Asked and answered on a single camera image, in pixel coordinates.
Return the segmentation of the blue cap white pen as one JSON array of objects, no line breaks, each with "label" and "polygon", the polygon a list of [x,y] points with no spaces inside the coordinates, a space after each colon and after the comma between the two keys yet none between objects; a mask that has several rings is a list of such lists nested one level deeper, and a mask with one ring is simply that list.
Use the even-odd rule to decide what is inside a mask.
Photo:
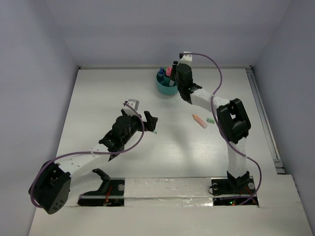
[{"label": "blue cap white pen", "polygon": [[159,71],[158,71],[157,76],[158,76],[160,79],[163,79],[163,78],[164,78],[164,68],[163,68],[163,67],[160,67],[160,68],[159,68]]}]

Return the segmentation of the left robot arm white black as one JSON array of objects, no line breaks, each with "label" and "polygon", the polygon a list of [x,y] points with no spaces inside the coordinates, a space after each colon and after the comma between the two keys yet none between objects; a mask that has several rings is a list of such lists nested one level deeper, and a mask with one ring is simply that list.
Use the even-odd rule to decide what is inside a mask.
[{"label": "left robot arm white black", "polygon": [[153,132],[156,128],[158,118],[151,116],[148,111],[144,112],[145,121],[135,109],[122,109],[121,112],[122,115],[116,119],[112,129],[99,140],[95,149],[67,153],[43,164],[29,189],[34,206],[44,209],[48,214],[56,213],[68,200],[71,180],[75,175],[80,175],[85,166],[103,155],[100,150],[102,147],[108,149],[105,154],[112,160],[127,152],[125,145],[137,131]]}]

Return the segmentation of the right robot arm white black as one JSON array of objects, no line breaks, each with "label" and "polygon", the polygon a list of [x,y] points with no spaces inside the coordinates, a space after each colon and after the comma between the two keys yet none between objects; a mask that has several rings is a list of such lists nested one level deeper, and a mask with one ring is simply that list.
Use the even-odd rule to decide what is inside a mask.
[{"label": "right robot arm white black", "polygon": [[221,179],[216,194],[239,194],[250,180],[245,146],[251,123],[242,101],[210,94],[193,82],[192,69],[186,63],[173,62],[171,79],[175,79],[181,98],[213,114],[215,124],[227,143],[227,178]]}]

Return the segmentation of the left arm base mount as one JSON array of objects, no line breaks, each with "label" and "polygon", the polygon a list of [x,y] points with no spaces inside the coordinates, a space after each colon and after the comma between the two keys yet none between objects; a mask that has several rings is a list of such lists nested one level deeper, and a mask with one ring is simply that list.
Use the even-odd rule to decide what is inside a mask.
[{"label": "left arm base mount", "polygon": [[111,178],[99,168],[92,172],[101,178],[102,183],[97,190],[80,194],[77,204],[81,207],[123,207],[125,179]]}]

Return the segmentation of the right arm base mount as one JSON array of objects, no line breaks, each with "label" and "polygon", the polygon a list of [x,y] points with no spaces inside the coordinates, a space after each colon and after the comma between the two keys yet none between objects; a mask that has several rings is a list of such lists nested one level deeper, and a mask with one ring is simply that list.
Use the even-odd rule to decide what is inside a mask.
[{"label": "right arm base mount", "polygon": [[213,178],[208,192],[213,196],[213,206],[238,206],[255,192],[253,178],[241,187],[233,188],[227,178]]}]

